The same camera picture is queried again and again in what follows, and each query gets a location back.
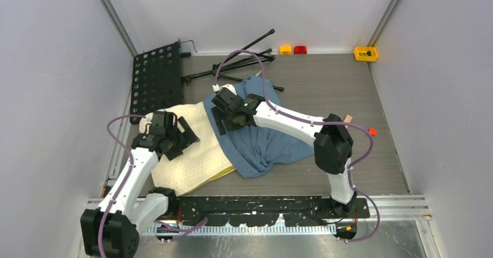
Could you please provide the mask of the small orange cube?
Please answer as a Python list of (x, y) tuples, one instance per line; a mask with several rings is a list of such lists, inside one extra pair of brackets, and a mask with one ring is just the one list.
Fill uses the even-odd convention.
[(376, 131), (376, 129), (374, 129), (374, 128), (369, 128), (369, 129), (368, 129), (368, 132), (369, 132), (369, 133), (370, 133), (373, 137), (375, 137), (375, 136), (376, 136), (376, 134), (377, 134), (377, 131)]

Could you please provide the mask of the black folding tripod stand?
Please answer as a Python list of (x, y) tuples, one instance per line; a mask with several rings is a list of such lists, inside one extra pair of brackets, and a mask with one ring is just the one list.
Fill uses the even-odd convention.
[[(246, 45), (245, 47), (243, 47), (243, 50), (248, 50), (250, 47), (252, 47), (253, 45), (256, 45), (258, 42), (260, 42), (263, 39), (267, 38), (268, 36), (274, 34), (275, 32), (276, 31), (275, 31), (274, 28), (270, 29), (267, 33), (261, 35), (259, 38), (257, 38), (256, 40), (252, 41), (251, 43), (249, 43), (248, 45)], [(260, 59), (260, 62), (261, 63), (273, 62), (273, 61), (275, 61), (276, 57), (271, 54), (272, 51), (273, 50), (271, 48), (269, 48), (269, 49), (264, 50), (264, 51), (261, 51), (259, 53), (255, 53), (255, 55)], [(234, 57), (236, 57), (238, 55), (239, 55), (239, 53), (235, 54), (232, 57), (228, 57), (226, 59), (226, 62), (224, 64), (224, 66), (220, 70), (219, 78), (223, 78), (223, 79), (231, 80), (231, 81), (236, 81), (236, 82), (241, 82), (242, 79), (231, 77), (231, 76), (227, 76), (227, 75), (225, 75), (223, 73), (224, 72), (227, 72), (227, 71), (231, 71), (231, 70), (235, 70), (235, 69), (240, 69), (240, 68), (243, 68), (243, 67), (248, 67), (248, 66), (253, 66), (253, 65), (258, 64), (257, 60), (253, 56), (245, 57), (245, 58), (242, 58), (240, 60), (237, 60), (237, 61), (234, 61), (234, 62), (230, 62), (230, 60), (232, 58), (234, 58)], [(204, 72), (200, 72), (200, 73), (195, 73), (195, 74), (190, 74), (190, 75), (187, 75), (187, 76), (182, 76), (181, 77), (181, 82), (183, 84), (189, 84), (189, 83), (191, 83), (192, 80), (195, 80), (197, 78), (206, 77), (206, 76), (215, 76), (215, 74), (217, 72), (217, 69), (219, 67), (219, 64), (220, 63), (213, 64), (212, 65), (212, 68), (210, 70), (208, 70), (208, 71), (204, 71)]]

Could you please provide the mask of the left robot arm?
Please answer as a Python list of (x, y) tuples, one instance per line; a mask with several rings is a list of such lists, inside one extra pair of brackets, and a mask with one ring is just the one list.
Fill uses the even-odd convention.
[(178, 212), (174, 189), (156, 187), (137, 199), (144, 182), (161, 160), (172, 161), (200, 139), (182, 116), (155, 111), (144, 132), (127, 147), (128, 161), (109, 193), (80, 218), (85, 253), (92, 257), (134, 257), (140, 238), (156, 219), (173, 219)]

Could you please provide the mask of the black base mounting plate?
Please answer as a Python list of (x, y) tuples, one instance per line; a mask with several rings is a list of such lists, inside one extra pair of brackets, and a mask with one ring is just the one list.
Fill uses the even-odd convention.
[(323, 196), (184, 196), (158, 219), (194, 226), (206, 218), (208, 227), (271, 227), (283, 220), (287, 227), (304, 227), (369, 217), (364, 198), (356, 198), (351, 212), (342, 212)]

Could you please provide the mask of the orange yellow toy brick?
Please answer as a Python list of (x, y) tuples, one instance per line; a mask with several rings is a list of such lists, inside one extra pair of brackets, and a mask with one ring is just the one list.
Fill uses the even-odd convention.
[(291, 55), (293, 54), (292, 47), (290, 45), (283, 45), (279, 47), (280, 55)]

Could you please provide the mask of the white pillow with yellow band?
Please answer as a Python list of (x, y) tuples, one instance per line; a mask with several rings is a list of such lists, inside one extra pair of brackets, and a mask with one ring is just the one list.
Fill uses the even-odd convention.
[(156, 187), (173, 189), (181, 196), (235, 171), (216, 138), (202, 102), (166, 110), (185, 118), (200, 141), (192, 143), (172, 161), (161, 158), (151, 173)]

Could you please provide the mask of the red toy brick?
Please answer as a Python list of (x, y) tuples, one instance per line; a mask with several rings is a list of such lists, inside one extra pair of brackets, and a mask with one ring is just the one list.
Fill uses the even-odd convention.
[(295, 46), (293, 48), (293, 54), (296, 54), (296, 55), (304, 55), (304, 54), (307, 54), (307, 53), (308, 53), (307, 47), (304, 46), (304, 45)]

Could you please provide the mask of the tan wooden block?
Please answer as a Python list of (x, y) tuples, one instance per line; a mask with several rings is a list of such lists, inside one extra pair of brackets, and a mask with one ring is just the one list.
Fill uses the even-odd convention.
[(344, 118), (345, 123), (350, 123), (352, 121), (353, 117), (351, 115), (346, 115)]

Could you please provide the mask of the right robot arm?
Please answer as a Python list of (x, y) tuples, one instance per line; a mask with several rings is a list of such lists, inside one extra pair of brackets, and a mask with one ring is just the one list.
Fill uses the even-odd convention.
[(216, 91), (211, 109), (219, 134), (244, 127), (264, 127), (295, 137), (313, 147), (315, 163), (329, 179), (329, 204), (338, 217), (348, 217), (355, 210), (357, 193), (350, 185), (348, 168), (353, 139), (342, 120), (304, 115), (273, 104), (262, 96), (246, 98), (228, 88)]

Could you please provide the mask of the blue pillowcase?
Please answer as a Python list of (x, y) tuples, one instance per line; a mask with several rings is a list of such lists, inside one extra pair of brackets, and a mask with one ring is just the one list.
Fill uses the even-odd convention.
[(219, 134), (212, 114), (214, 93), (203, 105), (219, 145), (226, 158), (244, 178), (269, 173), (276, 164), (290, 164), (303, 159), (314, 161), (314, 150), (307, 143), (285, 133), (262, 127), (244, 127)]

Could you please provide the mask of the yellow toy block with knob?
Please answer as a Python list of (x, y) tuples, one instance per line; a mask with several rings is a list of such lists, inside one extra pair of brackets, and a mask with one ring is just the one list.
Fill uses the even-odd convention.
[(358, 62), (376, 62), (379, 58), (377, 48), (374, 46), (356, 46), (353, 55)]

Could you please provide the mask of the aluminium rail frame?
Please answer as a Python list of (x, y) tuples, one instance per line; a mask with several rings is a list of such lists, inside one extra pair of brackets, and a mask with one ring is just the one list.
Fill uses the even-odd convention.
[(366, 199), (370, 217), (323, 226), (194, 226), (156, 219), (134, 257), (441, 257), (421, 195)]

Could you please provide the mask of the black perforated music stand tray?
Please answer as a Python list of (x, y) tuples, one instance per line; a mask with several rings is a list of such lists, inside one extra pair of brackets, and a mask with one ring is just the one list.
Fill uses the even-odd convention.
[(133, 59), (130, 114), (145, 115), (184, 103), (178, 41)]

